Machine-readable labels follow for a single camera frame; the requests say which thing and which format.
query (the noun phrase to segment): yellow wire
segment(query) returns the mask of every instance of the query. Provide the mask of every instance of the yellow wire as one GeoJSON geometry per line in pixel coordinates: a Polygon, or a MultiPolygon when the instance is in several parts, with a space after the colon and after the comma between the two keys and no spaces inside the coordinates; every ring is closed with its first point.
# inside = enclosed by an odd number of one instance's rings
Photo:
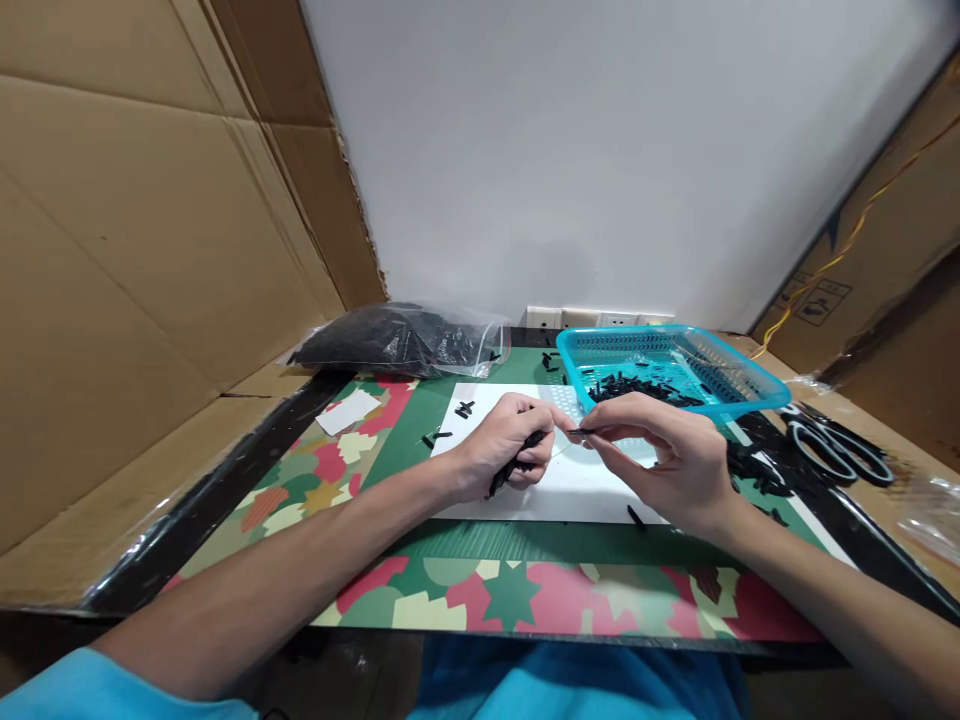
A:
{"type": "Polygon", "coordinates": [[[794,305],[796,304],[797,299],[803,295],[803,293],[805,293],[810,286],[813,285],[813,283],[822,278],[827,270],[843,260],[843,257],[850,252],[850,248],[852,248],[854,243],[857,241],[857,236],[860,234],[860,230],[863,228],[863,224],[867,220],[867,213],[870,212],[873,204],[880,198],[880,196],[889,190],[893,183],[896,182],[901,175],[903,175],[915,162],[917,162],[917,160],[920,159],[921,155],[936,145],[944,135],[950,132],[958,124],[960,124],[960,115],[957,115],[953,120],[947,123],[946,127],[944,127],[940,132],[934,135],[929,142],[911,155],[910,158],[893,174],[893,176],[887,180],[887,182],[885,182],[879,190],[870,196],[870,199],[867,200],[867,204],[863,206],[860,217],[857,219],[853,230],[850,231],[850,235],[847,237],[847,241],[840,249],[840,252],[838,252],[836,257],[834,257],[830,262],[817,270],[817,272],[813,274],[813,277],[807,280],[803,285],[797,288],[792,295],[790,295],[789,299],[787,300],[787,307],[783,311],[783,316],[776,323],[771,325],[763,334],[763,344],[760,345],[760,347],[757,348],[756,351],[754,351],[754,353],[750,356],[751,360],[756,360],[767,351],[767,347],[770,345],[770,341],[773,339],[774,334],[777,332],[777,330],[783,327],[783,324],[793,314],[794,305]]]}

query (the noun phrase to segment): right hand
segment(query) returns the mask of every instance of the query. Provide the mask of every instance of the right hand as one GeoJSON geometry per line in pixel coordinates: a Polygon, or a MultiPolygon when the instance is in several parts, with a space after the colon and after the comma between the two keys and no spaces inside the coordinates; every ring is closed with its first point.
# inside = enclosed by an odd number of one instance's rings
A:
{"type": "Polygon", "coordinates": [[[603,464],[669,523],[709,542],[736,524],[747,502],[727,471],[727,443],[713,422],[642,393],[599,403],[580,423],[603,464]],[[642,438],[656,448],[658,465],[645,468],[613,443],[642,438]]]}

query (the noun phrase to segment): turquoise basket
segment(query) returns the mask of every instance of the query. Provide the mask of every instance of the turquoise basket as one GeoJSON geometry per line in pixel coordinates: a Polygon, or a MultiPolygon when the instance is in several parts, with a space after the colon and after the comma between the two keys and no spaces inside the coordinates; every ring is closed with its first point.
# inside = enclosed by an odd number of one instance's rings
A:
{"type": "Polygon", "coordinates": [[[585,414],[596,405],[587,388],[619,372],[672,385],[704,402],[684,410],[714,419],[736,419],[790,403],[790,390],[777,378],[714,335],[688,325],[564,330],[557,336],[557,350],[585,414]]]}

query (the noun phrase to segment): white paper sheet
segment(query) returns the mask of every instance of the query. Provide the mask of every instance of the white paper sheet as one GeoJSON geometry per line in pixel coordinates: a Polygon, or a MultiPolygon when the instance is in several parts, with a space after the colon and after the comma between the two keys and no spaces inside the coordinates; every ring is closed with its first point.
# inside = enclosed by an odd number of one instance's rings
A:
{"type": "Polygon", "coordinates": [[[334,408],[317,415],[317,422],[327,435],[337,435],[370,414],[380,401],[365,390],[357,389],[334,408]]]}
{"type": "MultiPolygon", "coordinates": [[[[438,438],[433,454],[456,447],[508,392],[539,397],[558,405],[574,421],[583,417],[576,392],[567,385],[497,385],[457,383],[440,427],[452,432],[449,438],[438,438]],[[474,401],[473,414],[467,420],[454,413],[460,402],[474,401]]],[[[556,434],[553,459],[543,479],[528,490],[514,490],[509,485],[492,500],[455,505],[437,517],[456,520],[554,520],[565,522],[630,523],[629,504],[645,523],[666,524],[644,505],[620,480],[604,467],[596,452],[570,442],[561,432],[556,434]]],[[[651,466],[656,453],[643,440],[621,440],[617,446],[641,465],[651,466]]]]}

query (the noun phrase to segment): scissors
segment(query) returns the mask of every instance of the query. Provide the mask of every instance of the scissors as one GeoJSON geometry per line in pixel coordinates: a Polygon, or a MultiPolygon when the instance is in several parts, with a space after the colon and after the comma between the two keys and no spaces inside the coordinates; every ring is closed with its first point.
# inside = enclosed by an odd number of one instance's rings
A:
{"type": "Polygon", "coordinates": [[[819,419],[823,417],[819,413],[814,415],[793,404],[777,412],[787,425],[787,439],[834,482],[850,485],[862,477],[873,485],[887,487],[896,480],[879,448],[837,430],[837,423],[827,424],[819,419]]]}

